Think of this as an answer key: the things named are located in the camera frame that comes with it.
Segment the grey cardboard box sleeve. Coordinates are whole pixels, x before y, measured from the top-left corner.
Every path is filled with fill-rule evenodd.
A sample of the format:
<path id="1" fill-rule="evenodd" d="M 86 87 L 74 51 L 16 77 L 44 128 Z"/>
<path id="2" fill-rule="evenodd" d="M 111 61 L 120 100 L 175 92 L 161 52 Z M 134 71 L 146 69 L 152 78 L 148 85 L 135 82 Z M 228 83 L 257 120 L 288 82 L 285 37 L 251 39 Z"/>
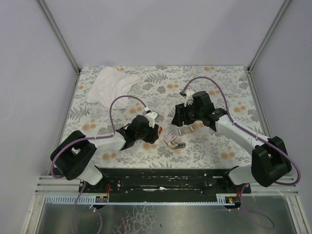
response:
<path id="1" fill-rule="evenodd" d="M 192 128 L 192 126 L 187 126 L 187 127 L 180 128 L 178 132 L 181 136 L 183 136 L 183 135 L 193 133 L 194 129 Z"/>

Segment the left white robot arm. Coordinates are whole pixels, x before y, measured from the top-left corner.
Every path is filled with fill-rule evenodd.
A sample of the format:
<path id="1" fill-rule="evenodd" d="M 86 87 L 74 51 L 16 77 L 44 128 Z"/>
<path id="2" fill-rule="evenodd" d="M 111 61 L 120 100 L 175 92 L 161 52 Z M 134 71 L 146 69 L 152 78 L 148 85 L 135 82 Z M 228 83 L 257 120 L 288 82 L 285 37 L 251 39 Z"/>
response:
<path id="1" fill-rule="evenodd" d="M 96 166 L 89 164 L 93 155 L 126 150 L 139 140 L 153 144 L 159 137 L 156 117 L 157 113 L 151 111 L 143 116 L 137 115 L 130 124 L 110 135 L 87 137 L 79 130 L 72 132 L 50 156 L 52 166 L 61 172 L 61 175 L 56 175 L 54 169 L 50 169 L 51 175 L 67 180 L 78 178 L 97 185 L 103 174 Z"/>

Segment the red staple box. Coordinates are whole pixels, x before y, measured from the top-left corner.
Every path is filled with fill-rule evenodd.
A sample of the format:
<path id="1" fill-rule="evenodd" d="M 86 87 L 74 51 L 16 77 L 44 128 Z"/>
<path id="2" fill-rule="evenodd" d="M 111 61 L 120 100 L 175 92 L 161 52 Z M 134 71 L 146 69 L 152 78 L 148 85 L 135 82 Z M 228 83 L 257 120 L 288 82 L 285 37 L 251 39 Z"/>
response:
<path id="1" fill-rule="evenodd" d="M 170 133 L 169 135 L 167 135 L 163 141 L 166 143 L 166 144 L 170 144 L 172 141 L 174 141 L 176 139 L 176 134 L 175 133 Z"/>

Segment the beige brown stapler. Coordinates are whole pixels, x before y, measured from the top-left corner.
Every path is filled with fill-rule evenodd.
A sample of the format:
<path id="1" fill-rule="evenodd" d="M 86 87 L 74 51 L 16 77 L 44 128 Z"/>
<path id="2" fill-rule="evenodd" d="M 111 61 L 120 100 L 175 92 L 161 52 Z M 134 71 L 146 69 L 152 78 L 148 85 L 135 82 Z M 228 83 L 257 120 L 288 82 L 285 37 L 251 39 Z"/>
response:
<path id="1" fill-rule="evenodd" d="M 184 142 L 170 142 L 170 147 L 173 149 L 183 149 L 186 147 L 186 144 Z"/>

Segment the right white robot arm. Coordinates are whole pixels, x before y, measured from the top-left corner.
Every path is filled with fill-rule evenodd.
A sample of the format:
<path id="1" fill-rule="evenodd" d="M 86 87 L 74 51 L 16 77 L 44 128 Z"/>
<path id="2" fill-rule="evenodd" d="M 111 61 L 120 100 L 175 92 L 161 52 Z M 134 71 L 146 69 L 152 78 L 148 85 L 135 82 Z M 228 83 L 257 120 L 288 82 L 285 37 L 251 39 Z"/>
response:
<path id="1" fill-rule="evenodd" d="M 229 170 L 228 177 L 233 184 L 257 182 L 263 187 L 269 187 L 290 172 L 292 166 L 284 156 L 286 148 L 282 139 L 277 136 L 258 136 L 248 128 L 238 127 L 226 110 L 214 107 L 205 91 L 195 93 L 186 90 L 180 92 L 180 95 L 184 102 L 175 106 L 172 125 L 182 127 L 201 121 L 204 126 L 232 139 L 251 155 L 250 165 Z"/>

